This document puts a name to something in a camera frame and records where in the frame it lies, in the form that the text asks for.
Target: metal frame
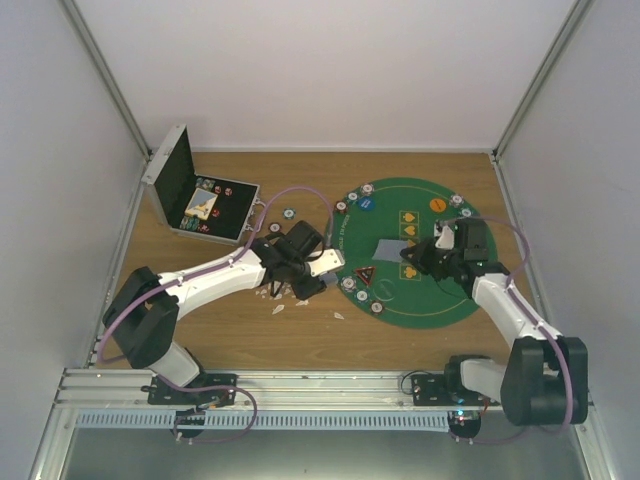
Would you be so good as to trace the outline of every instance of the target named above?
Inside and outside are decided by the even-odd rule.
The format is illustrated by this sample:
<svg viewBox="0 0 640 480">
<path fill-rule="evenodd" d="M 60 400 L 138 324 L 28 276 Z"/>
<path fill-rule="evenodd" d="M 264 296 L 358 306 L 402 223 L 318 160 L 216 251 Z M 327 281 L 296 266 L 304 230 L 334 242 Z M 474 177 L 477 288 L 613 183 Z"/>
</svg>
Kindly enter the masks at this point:
<svg viewBox="0 0 640 480">
<path fill-rule="evenodd" d="M 540 65 L 540 67 L 538 67 L 538 70 L 536 71 L 533 80 L 529 84 L 527 91 L 522 97 L 518 108 L 516 108 L 516 111 L 513 114 L 513 117 L 511 117 L 507 128 L 500 137 L 500 140 L 498 141 L 498 144 L 496 145 L 496 148 L 493 152 L 495 156 L 500 156 L 504 153 L 507 145 L 518 129 L 520 122 L 526 115 L 535 98 L 538 96 L 538 93 L 544 85 L 545 80 L 549 77 L 549 74 L 553 70 L 553 67 L 560 58 L 560 55 L 562 55 L 562 52 L 564 51 L 566 46 L 569 44 L 569 41 L 573 37 L 573 33 L 580 25 L 580 22 L 584 18 L 587 10 L 592 3 L 593 0 L 575 0 L 573 5 L 571 6 L 571 10 L 567 14 L 562 26 L 560 27 L 560 31 L 554 38 L 551 47 L 549 47 L 549 50 L 547 51 L 547 54 L 542 61 L 542 64 Z"/>
<path fill-rule="evenodd" d="M 93 38 L 91 30 L 89 30 L 87 23 L 84 21 L 84 17 L 78 8 L 78 5 L 75 0 L 58 0 L 58 2 L 66 14 L 69 23 L 78 35 L 80 43 L 82 43 L 82 46 L 89 54 L 91 62 L 96 68 L 98 75 L 100 75 L 100 79 L 104 83 L 107 92 L 115 103 L 118 112 L 120 112 L 122 119 L 127 124 L 127 128 L 138 145 L 140 152 L 142 152 L 146 160 L 149 160 L 149 154 L 151 151 L 149 149 L 149 145 L 144 139 L 142 130 L 140 130 L 138 122 L 136 122 L 136 119 L 133 117 L 131 109 L 129 108 L 129 105 L 127 105 L 127 101 L 124 99 L 124 96 L 118 87 L 118 83 L 109 69 L 109 65 L 107 65 L 98 44 Z"/>
</svg>

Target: poker chip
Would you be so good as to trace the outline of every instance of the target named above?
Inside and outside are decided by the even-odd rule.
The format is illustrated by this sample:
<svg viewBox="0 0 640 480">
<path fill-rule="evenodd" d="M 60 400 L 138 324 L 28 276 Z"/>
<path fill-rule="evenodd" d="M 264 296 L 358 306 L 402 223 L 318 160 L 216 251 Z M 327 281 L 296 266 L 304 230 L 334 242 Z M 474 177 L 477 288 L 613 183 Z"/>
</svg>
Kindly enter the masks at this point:
<svg viewBox="0 0 640 480">
<path fill-rule="evenodd" d="M 359 302 L 366 302 L 369 299 L 369 294 L 366 290 L 358 290 L 358 293 L 356 293 L 356 298 Z"/>
<path fill-rule="evenodd" d="M 384 310 L 384 305 L 382 304 L 382 302 L 376 300 L 374 302 L 371 302 L 369 308 L 371 309 L 371 313 L 373 313 L 374 315 L 379 315 Z"/>
<path fill-rule="evenodd" d="M 371 195 L 373 193 L 373 185 L 370 183 L 365 183 L 362 187 L 360 187 L 360 193 L 362 195 Z"/>
<path fill-rule="evenodd" d="M 293 220 L 296 216 L 296 211 L 293 208 L 285 208 L 282 211 L 282 216 L 287 220 Z"/>
<path fill-rule="evenodd" d="M 457 193 L 454 195 L 451 195 L 451 198 L 449 198 L 449 205 L 451 205 L 453 208 L 458 208 L 463 203 L 464 203 L 464 197 L 462 195 L 458 195 Z"/>
<path fill-rule="evenodd" d="M 338 213 L 347 213 L 347 204 L 345 202 L 336 202 L 334 210 Z"/>
<path fill-rule="evenodd" d="M 340 285 L 345 292 L 353 292 L 356 289 L 356 281 L 353 277 L 344 277 Z"/>
<path fill-rule="evenodd" d="M 362 197 L 358 200 L 358 206 L 360 207 L 360 210 L 370 212 L 375 208 L 376 203 L 373 201 L 373 198 Z"/>
</svg>

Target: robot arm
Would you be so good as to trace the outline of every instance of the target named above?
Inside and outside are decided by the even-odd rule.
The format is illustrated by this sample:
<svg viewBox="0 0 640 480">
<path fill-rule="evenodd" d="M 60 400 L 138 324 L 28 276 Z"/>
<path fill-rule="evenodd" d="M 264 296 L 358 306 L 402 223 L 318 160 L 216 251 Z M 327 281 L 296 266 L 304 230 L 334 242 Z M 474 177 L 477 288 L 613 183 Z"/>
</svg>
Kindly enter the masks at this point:
<svg viewBox="0 0 640 480">
<path fill-rule="evenodd" d="M 178 320 L 231 293 L 276 281 L 289 283 L 296 297 L 305 300 L 323 292 L 327 288 L 325 275 L 344 266 L 339 250 L 326 249 L 310 257 L 323 237 L 306 222 L 298 222 L 272 243 L 274 238 L 254 240 L 235 261 L 244 247 L 187 270 L 155 275 L 144 267 L 133 272 L 106 312 L 105 327 L 144 293 L 171 286 L 139 305 L 113 333 L 131 366 L 148 368 L 181 387 L 202 383 L 206 376 L 202 367 L 173 341 Z"/>
<path fill-rule="evenodd" d="M 578 338 L 564 337 L 544 321 L 511 283 L 509 271 L 489 261 L 487 225 L 466 218 L 439 226 L 440 235 L 402 250 L 401 256 L 435 281 L 452 277 L 482 307 L 511 348 L 506 366 L 480 355 L 456 356 L 445 368 L 452 396 L 478 392 L 500 402 L 515 425 L 551 425 L 563 421 L 567 396 L 559 360 L 566 360 L 573 390 L 572 423 L 587 415 L 587 349 Z"/>
</svg>

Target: purple cable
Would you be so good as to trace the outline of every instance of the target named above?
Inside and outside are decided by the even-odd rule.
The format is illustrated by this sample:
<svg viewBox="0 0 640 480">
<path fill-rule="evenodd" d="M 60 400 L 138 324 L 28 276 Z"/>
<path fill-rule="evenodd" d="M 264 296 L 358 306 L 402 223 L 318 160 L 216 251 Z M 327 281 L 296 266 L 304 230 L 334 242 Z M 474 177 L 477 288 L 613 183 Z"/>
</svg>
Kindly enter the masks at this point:
<svg viewBox="0 0 640 480">
<path fill-rule="evenodd" d="M 247 424 L 247 426 L 244 427 L 242 430 L 240 430 L 238 433 L 236 433 L 235 435 L 231 435 L 229 437 L 225 437 L 225 438 L 212 438 L 212 439 L 209 439 L 209 440 L 193 440 L 193 439 L 189 439 L 189 444 L 233 442 L 234 440 L 238 440 L 240 437 L 243 437 L 244 435 L 249 433 L 249 430 L 251 430 L 253 425 L 256 423 L 256 419 L 258 418 L 258 402 L 256 402 L 255 397 L 253 395 L 251 395 L 251 393 L 249 393 L 244 388 L 234 387 L 233 385 L 213 385 L 211 387 L 186 388 L 186 387 L 180 387 L 180 386 L 176 385 L 175 383 L 171 382 L 170 380 L 164 378 L 162 375 L 158 375 L 158 378 L 160 380 L 162 380 L 164 383 L 166 383 L 169 387 L 171 387 L 172 389 L 177 390 L 179 392 L 201 393 L 201 392 L 209 392 L 211 390 L 223 390 L 223 391 L 231 393 L 233 391 L 236 391 L 236 392 L 242 393 L 243 395 L 246 395 L 247 398 L 249 400 L 251 400 L 251 404 L 253 405 L 253 415 L 251 415 L 251 420 L 249 420 L 249 423 Z M 176 437 L 176 439 L 178 438 L 178 425 L 179 424 L 180 424 L 180 418 L 176 418 L 176 422 L 173 425 L 173 435 Z"/>
<path fill-rule="evenodd" d="M 123 358 L 125 358 L 124 355 L 118 355 L 116 357 L 111 357 L 111 358 L 104 358 L 104 348 L 107 344 L 107 341 L 109 340 L 109 338 L 111 338 L 111 336 L 113 335 L 113 332 L 116 330 L 116 328 L 118 328 L 120 326 L 120 324 L 127 318 L 127 316 L 129 316 L 129 314 L 131 312 L 133 312 L 139 305 L 141 305 L 142 303 L 144 303 L 145 301 L 147 301 L 148 299 L 150 299 L 151 297 L 153 297 L 154 295 L 157 295 L 160 292 L 163 292 L 165 290 L 167 290 L 168 288 L 174 287 L 176 285 L 178 285 L 181 281 L 186 281 L 186 280 L 192 280 L 194 278 L 197 278 L 201 275 L 207 275 L 209 273 L 213 273 L 216 272 L 218 270 L 222 270 L 223 268 L 226 268 L 230 265 L 230 263 L 235 263 L 238 260 L 240 260 L 246 253 L 247 251 L 249 251 L 249 249 L 251 248 L 251 244 L 253 243 L 253 241 L 256 238 L 256 235 L 258 234 L 258 230 L 260 230 L 260 227 L 262 226 L 262 222 L 264 222 L 265 217 L 267 216 L 267 212 L 269 211 L 269 208 L 271 208 L 271 205 L 273 204 L 273 202 L 280 198 L 282 195 L 285 195 L 289 192 L 293 192 L 296 190 L 304 190 L 307 192 L 311 192 L 316 194 L 318 197 L 320 197 L 320 199 L 324 202 L 324 204 L 327 207 L 327 210 L 329 212 L 329 229 L 327 231 L 327 238 L 325 241 L 325 245 L 330 246 L 331 245 L 331 236 L 333 235 L 333 209 L 331 208 L 331 204 L 329 203 L 329 201 L 324 197 L 324 195 L 322 195 L 322 193 L 320 193 L 318 190 L 311 188 L 311 187 L 305 187 L 303 185 L 299 185 L 299 186 L 295 186 L 295 187 L 289 187 L 289 188 L 285 188 L 284 190 L 282 190 L 280 193 L 277 193 L 273 198 L 271 198 L 271 200 L 269 200 L 267 202 L 267 204 L 264 206 L 264 209 L 262 210 L 262 213 L 260 214 L 260 216 L 258 217 L 258 219 L 256 220 L 256 228 L 253 230 L 253 232 L 251 232 L 251 235 L 249 236 L 249 240 L 247 240 L 247 243 L 244 245 L 244 247 L 242 248 L 242 250 L 240 251 L 240 253 L 238 253 L 238 255 L 236 255 L 235 257 L 233 257 L 230 262 L 224 262 L 224 263 L 219 263 L 217 265 L 213 265 L 211 267 L 207 267 L 207 268 L 203 268 L 202 270 L 198 270 L 196 272 L 192 272 L 188 275 L 185 275 L 184 278 L 182 279 L 175 279 L 172 280 L 170 282 L 167 282 L 163 285 L 160 285 L 158 287 L 153 288 L 152 290 L 149 290 L 147 293 L 145 293 L 144 295 L 141 295 L 140 297 L 136 298 L 133 302 L 131 302 L 131 304 L 129 304 L 127 306 L 127 308 L 125 308 L 122 313 L 120 313 L 120 315 L 118 315 L 116 317 L 116 319 L 113 321 L 113 323 L 111 325 L 109 325 L 109 328 L 107 328 L 104 332 L 104 334 L 102 335 L 102 339 L 100 340 L 100 343 L 98 344 L 98 362 L 100 363 L 105 363 L 105 364 L 110 364 L 113 362 L 117 362 L 118 360 L 122 360 Z"/>
<path fill-rule="evenodd" d="M 455 223 L 457 220 L 461 220 L 464 218 L 465 217 L 447 220 L 445 224 L 449 225 L 451 223 Z M 565 396 L 567 397 L 567 407 L 565 409 L 564 419 L 562 421 L 562 425 L 560 425 L 560 428 L 554 432 L 549 432 L 547 430 L 545 431 L 548 433 L 555 433 L 555 434 L 564 432 L 571 424 L 571 418 L 573 417 L 573 385 L 571 384 L 571 375 L 569 374 L 569 365 L 567 364 L 567 360 L 566 358 L 564 358 L 562 349 L 560 348 L 560 345 L 558 345 L 558 342 L 555 340 L 555 338 L 551 336 L 551 334 L 546 328 L 540 326 L 540 322 L 535 317 L 535 315 L 533 315 L 531 310 L 524 303 L 522 303 L 522 301 L 518 298 L 513 288 L 511 288 L 513 287 L 513 280 L 515 276 L 519 274 L 522 270 L 524 270 L 524 267 L 526 266 L 527 262 L 529 261 L 529 257 L 531 256 L 531 246 L 529 245 L 529 241 L 527 240 L 527 237 L 525 236 L 524 232 L 522 232 L 522 230 L 520 230 L 518 227 L 516 227 L 512 223 L 506 220 L 503 220 L 499 217 L 487 215 L 487 216 L 474 216 L 473 218 L 505 225 L 509 227 L 511 230 L 513 230 L 514 233 L 516 233 L 516 235 L 518 235 L 518 237 L 520 237 L 520 240 L 522 241 L 522 248 L 524 250 L 523 259 L 522 259 L 522 262 L 507 277 L 506 291 L 509 297 L 511 297 L 514 303 L 522 311 L 522 313 L 526 315 L 526 317 L 534 325 L 534 327 L 536 327 L 540 331 L 540 333 L 542 333 L 542 335 L 547 339 L 547 341 L 549 342 L 549 345 L 551 345 L 551 348 L 553 349 L 553 352 L 556 354 L 556 357 L 558 358 L 558 363 L 560 364 L 560 371 L 562 372 L 562 378 L 564 380 Z M 516 435 L 506 440 L 512 441 L 517 438 L 520 438 L 520 437 Z"/>
</svg>

